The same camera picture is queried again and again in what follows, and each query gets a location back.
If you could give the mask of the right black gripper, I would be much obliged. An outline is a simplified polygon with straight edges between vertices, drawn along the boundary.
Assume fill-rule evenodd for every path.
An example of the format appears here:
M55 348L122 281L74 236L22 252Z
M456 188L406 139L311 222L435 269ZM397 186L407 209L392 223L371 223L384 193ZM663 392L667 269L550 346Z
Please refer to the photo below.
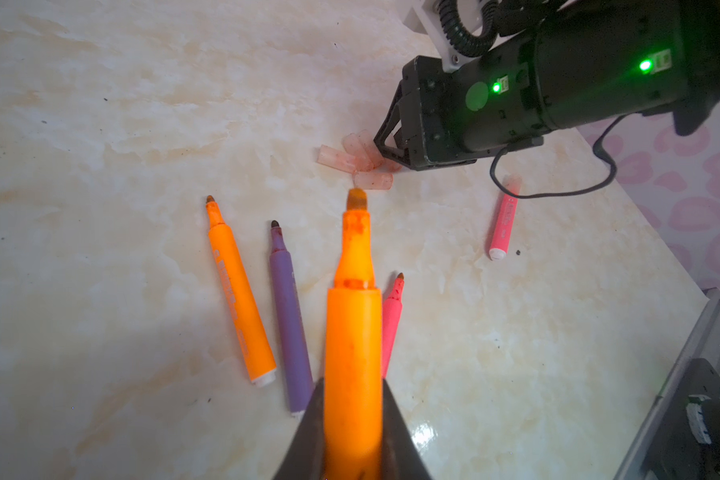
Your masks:
M546 124L533 55L531 41L507 41L451 73L439 59L416 57L374 136L381 156L424 171L541 146ZM399 123L399 146L389 146Z

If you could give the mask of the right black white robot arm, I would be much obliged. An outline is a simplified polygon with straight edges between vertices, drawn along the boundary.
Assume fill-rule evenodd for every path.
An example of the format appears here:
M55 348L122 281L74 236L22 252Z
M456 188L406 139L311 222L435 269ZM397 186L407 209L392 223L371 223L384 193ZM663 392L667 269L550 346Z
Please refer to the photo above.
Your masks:
M403 1L436 57L406 64L374 141L424 171L554 131L668 113L678 135L720 102L720 1Z

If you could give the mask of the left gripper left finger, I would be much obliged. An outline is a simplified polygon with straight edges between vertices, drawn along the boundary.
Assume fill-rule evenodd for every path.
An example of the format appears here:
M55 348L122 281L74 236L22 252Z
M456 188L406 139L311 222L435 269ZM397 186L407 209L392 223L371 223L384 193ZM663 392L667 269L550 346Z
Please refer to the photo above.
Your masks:
M316 384L291 444L273 476L274 480L316 480L323 478L324 380Z

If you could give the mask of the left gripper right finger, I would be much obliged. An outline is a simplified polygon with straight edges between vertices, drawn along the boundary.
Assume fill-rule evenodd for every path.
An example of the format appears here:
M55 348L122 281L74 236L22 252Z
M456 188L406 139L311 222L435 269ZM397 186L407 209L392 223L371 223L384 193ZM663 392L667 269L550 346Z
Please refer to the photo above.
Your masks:
M389 480L431 480L417 451L388 382L383 387L383 437L381 478Z

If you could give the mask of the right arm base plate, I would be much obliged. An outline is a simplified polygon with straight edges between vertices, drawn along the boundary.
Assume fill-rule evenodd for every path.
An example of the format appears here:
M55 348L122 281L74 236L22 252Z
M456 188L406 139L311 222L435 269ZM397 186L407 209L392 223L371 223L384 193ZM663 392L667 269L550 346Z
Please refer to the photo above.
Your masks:
M720 376L707 360L688 364L641 470L649 479L720 479Z

